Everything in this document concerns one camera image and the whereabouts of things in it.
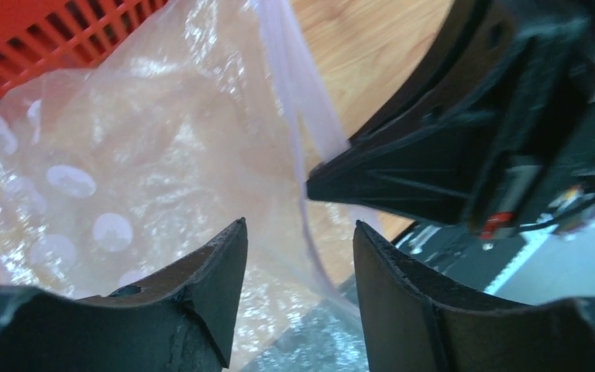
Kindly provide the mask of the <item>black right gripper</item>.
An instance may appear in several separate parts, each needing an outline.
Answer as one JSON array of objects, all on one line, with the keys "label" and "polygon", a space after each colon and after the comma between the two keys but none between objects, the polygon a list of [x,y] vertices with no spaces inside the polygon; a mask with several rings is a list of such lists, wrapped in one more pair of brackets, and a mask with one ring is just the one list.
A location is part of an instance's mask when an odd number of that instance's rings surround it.
[{"label": "black right gripper", "polygon": [[[555,62],[553,86],[521,117],[483,184],[469,230],[482,239],[566,223],[595,206],[595,1],[575,1],[580,37]],[[353,135],[354,144],[453,143],[496,136],[496,113],[473,111],[514,37],[508,1],[454,1],[412,75]]]}]

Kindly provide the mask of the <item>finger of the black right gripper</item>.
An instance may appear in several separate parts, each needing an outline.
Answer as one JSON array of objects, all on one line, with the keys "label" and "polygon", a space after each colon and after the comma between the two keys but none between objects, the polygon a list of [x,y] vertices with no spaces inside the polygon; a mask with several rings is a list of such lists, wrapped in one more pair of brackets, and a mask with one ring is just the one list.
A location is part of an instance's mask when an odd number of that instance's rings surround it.
[{"label": "finger of the black right gripper", "polygon": [[334,160],[313,170],[308,197],[314,201],[362,205],[439,225],[465,222],[491,167],[500,155],[494,149],[504,123],[511,89],[505,79],[518,71],[528,41],[514,35],[501,59],[502,68],[487,81],[487,92],[473,111],[496,113],[496,136],[442,143],[354,144]]}]

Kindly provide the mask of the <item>clear zip top bag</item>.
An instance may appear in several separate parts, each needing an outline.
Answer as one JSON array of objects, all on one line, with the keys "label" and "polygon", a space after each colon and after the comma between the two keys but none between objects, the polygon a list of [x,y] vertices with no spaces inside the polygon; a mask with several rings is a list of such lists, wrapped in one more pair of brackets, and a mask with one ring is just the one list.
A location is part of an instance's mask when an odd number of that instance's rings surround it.
[{"label": "clear zip top bag", "polygon": [[287,1],[172,1],[94,69],[0,102],[0,281],[107,294],[244,218],[235,371],[365,371],[359,207],[305,197],[348,148]]}]

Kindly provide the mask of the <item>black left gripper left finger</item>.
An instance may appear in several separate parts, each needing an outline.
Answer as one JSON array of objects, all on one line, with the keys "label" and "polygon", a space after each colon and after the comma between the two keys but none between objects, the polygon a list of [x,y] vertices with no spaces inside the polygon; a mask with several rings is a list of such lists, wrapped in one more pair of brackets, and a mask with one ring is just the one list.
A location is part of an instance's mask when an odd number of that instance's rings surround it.
[{"label": "black left gripper left finger", "polygon": [[245,219],[106,296],[0,286],[0,371],[220,371],[248,250]]}]

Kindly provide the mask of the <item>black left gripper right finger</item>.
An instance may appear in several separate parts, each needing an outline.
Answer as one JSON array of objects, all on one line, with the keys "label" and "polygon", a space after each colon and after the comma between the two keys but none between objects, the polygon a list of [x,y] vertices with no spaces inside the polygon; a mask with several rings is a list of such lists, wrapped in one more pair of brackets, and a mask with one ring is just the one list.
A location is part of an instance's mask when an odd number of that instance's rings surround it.
[{"label": "black left gripper right finger", "polygon": [[353,254],[372,371],[595,371],[595,298],[498,298],[402,253],[365,222]]}]

